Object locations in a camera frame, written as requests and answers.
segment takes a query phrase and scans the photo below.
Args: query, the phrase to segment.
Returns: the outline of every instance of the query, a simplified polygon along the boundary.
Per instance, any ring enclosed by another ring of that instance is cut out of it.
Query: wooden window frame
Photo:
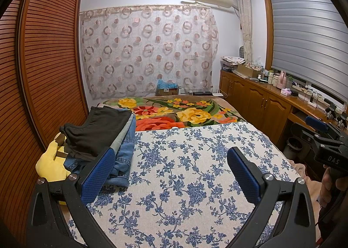
[[[267,20],[267,51],[265,69],[271,70],[273,61],[273,10],[271,0],[264,0],[266,6],[266,20]]]

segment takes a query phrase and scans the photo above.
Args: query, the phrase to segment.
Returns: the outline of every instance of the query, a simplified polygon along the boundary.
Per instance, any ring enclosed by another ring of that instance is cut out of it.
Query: wooden wardrobe
[[[0,19],[0,219],[25,245],[35,164],[66,122],[88,115],[80,0],[13,0]]]

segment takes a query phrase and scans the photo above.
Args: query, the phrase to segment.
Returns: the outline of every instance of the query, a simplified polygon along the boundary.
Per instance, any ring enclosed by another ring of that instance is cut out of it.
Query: stuffed toy
[[[57,150],[61,148],[64,140],[65,136],[58,133],[36,163],[36,172],[40,177],[45,177],[48,182],[65,180],[70,174],[63,165],[65,158],[57,156]]]

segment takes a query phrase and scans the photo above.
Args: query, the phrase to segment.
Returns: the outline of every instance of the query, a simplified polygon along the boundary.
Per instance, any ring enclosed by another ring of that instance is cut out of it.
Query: circle pattern curtain
[[[211,8],[144,5],[85,11],[84,70],[93,98],[145,96],[157,81],[210,90],[219,33]]]

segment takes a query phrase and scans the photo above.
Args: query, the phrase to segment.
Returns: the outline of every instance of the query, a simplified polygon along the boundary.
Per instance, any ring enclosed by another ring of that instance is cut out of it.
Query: wooden cabinet
[[[244,118],[260,129],[267,92],[253,85],[250,85],[249,90],[249,102]]]
[[[60,125],[88,115],[79,11],[80,0],[13,0],[0,17],[0,226],[18,241],[11,247],[26,247],[36,162]]]
[[[232,81],[232,90],[229,93],[231,99],[229,99],[228,102],[244,117],[247,114],[249,102],[249,84],[242,78],[233,78]]]
[[[227,72],[221,72],[220,89],[241,116],[276,145],[286,125],[291,104],[274,94],[278,89]]]
[[[291,105],[268,93],[263,108],[260,131],[276,145],[288,119]]]
[[[226,74],[221,73],[221,76],[220,76],[220,92],[224,96],[228,96],[229,88],[230,88],[230,78]]]

